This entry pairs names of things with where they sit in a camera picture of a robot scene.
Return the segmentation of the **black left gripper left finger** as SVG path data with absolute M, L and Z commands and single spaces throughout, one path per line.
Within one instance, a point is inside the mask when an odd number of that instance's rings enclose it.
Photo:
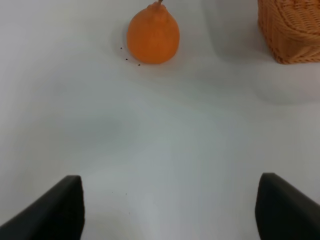
M 82 178 L 67 175 L 0 226 L 2 240 L 79 240 L 85 226 Z

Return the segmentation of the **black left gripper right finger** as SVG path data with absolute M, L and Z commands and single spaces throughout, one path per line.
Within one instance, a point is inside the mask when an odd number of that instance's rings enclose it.
M 318 240 L 320 205 L 275 173 L 263 173 L 255 203 L 261 240 Z

